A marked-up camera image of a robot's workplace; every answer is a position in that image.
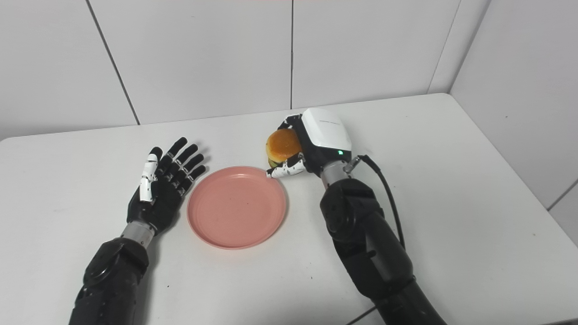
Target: robotic wrist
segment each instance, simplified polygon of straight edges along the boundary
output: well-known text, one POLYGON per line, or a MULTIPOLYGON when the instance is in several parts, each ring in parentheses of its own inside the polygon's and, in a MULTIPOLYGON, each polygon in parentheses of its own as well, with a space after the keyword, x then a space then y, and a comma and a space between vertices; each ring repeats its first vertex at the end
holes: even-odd
POLYGON ((134 220, 127 224, 120 238, 131 239, 146 249, 155 234, 156 230, 152 225, 140 220, 134 220))

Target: cable connector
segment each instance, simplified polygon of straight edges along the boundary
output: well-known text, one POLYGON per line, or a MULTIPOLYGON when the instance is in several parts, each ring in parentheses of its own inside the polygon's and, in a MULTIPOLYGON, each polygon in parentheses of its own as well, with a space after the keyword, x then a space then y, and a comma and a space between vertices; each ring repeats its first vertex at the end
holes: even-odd
POLYGON ((351 159, 351 161, 343 166, 343 171, 346 172, 347 174, 351 173, 353 171, 353 169, 355 168, 355 166, 357 166, 357 164, 359 164, 361 161, 361 156, 355 156, 353 159, 351 159))

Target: black forearm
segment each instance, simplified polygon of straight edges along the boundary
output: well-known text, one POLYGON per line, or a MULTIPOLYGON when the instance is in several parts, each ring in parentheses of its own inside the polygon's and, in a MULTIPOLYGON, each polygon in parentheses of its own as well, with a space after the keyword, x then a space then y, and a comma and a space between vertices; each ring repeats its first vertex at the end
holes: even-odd
POLYGON ((84 274, 70 325, 131 325, 136 290, 149 265, 146 249, 127 238, 102 244, 84 274))

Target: black fingertip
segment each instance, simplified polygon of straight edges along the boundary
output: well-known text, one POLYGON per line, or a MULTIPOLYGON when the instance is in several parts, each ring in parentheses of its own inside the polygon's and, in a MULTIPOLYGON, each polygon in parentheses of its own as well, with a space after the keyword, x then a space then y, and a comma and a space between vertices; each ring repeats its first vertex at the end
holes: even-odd
POLYGON ((197 177, 201 176, 201 174, 203 174, 206 170, 207 170, 207 168, 204 165, 200 165, 199 167, 195 168, 195 170, 189 174, 189 178, 197 179, 197 177))
POLYGON ((189 160, 187 162, 187 164, 184 166, 184 169, 187 172, 190 172, 193 168, 195 168, 196 165, 198 165, 201 161, 203 161, 205 159, 205 156, 203 156, 202 153, 199 153, 198 155, 196 155, 195 157, 191 158, 191 160, 189 160))
POLYGON ((182 137, 180 139, 177 140, 177 142, 175 142, 175 144, 169 149, 169 151, 167 152, 168 155, 174 157, 179 150, 181 150, 184 145, 187 144, 187 138, 182 137))
POLYGON ((192 144, 189 147, 187 147, 182 154, 179 155, 179 158, 177 158, 177 160, 179 161, 179 163, 183 164, 185 161, 187 161, 187 159, 189 157, 191 157, 192 154, 194 154, 195 152, 197 152, 197 150, 199 150, 199 147, 196 144, 192 144))
POLYGON ((150 154, 154 154, 155 156, 157 156, 157 161, 161 159, 162 156, 162 149, 159 147, 154 147, 151 151, 150 154))

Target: tile grout line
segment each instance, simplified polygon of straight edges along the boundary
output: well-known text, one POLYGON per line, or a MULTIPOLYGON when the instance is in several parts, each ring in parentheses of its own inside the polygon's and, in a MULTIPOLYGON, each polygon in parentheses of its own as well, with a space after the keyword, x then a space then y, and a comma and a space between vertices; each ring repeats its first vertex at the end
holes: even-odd
POLYGON ((442 60, 443 51, 446 49, 447 40, 448 40, 448 38, 450 38, 451 29, 454 28, 455 18, 458 16, 458 11, 460 10, 461 4, 462 4, 462 0, 460 0, 457 8, 455 9, 454 18, 451 19, 450 29, 447 31, 446 40, 443 42, 443 47, 442 47, 442 51, 439 53, 438 62, 435 64, 435 68, 433 69, 432 78, 429 80, 428 90, 425 92, 426 94, 429 94, 429 89, 432 86, 432 82, 434 82, 435 73, 438 71, 439 61, 442 60))
POLYGON ((568 187, 568 188, 562 193, 562 195, 561 195, 560 197, 558 197, 558 198, 554 201, 554 203, 552 203, 548 208, 546 208, 546 210, 547 210, 547 211, 552 210, 552 208, 555 207, 560 201, 562 201, 562 199, 563 199, 568 193, 570 193, 570 191, 572 191, 572 189, 573 189, 574 187, 576 187, 577 184, 578 184, 578 179, 576 179, 576 180, 574 181, 574 183, 572 183, 572 185, 570 185, 570 187, 568 187))
POLYGON ((120 86, 123 88, 124 96, 127 98, 127 101, 128 101, 128 106, 131 107, 132 115, 135 117, 136 125, 140 125, 139 117, 136 115, 135 108, 132 106, 132 101, 131 101, 130 97, 128 96, 127 88, 124 86, 123 79, 120 77, 120 72, 118 71, 118 67, 116 66, 116 63, 114 62, 114 59, 112 57, 112 53, 110 52, 110 48, 109 48, 108 44, 106 43, 106 39, 105 39, 104 34, 102 33, 101 26, 98 24, 97 16, 94 13, 94 10, 92 9, 92 5, 90 4, 90 0, 86 0, 86 4, 88 6, 88 9, 90 10, 90 15, 92 15, 92 19, 94 20, 94 24, 97 26, 97 30, 101 36, 102 43, 105 45, 106 53, 108 54, 110 62, 112 63, 114 71, 116 72, 116 76, 120 82, 120 86))
POLYGON ((294 4, 295 0, 291 0, 291 85, 290 85, 290 98, 289 98, 289 109, 293 109, 293 17, 294 17, 294 4))
POLYGON ((477 26, 474 29, 474 32, 472 33, 472 37, 470 38, 469 44, 466 47, 464 56, 462 57, 460 65, 459 65, 459 67, 455 73, 454 80, 451 81, 450 91, 454 87, 455 80, 458 79, 458 74, 459 74, 460 70, 462 69, 462 66, 464 66, 464 62, 466 61, 466 57, 468 56, 468 53, 469 53, 470 49, 472 48, 473 40, 476 38, 477 32, 480 30, 480 26, 481 26, 482 21, 484 20, 484 18, 486 16, 486 13, 488 12, 488 8, 490 7, 491 2, 492 2, 492 0, 488 0, 488 2, 486 3, 486 7, 484 8, 483 12, 481 13, 480 20, 477 22, 477 26))

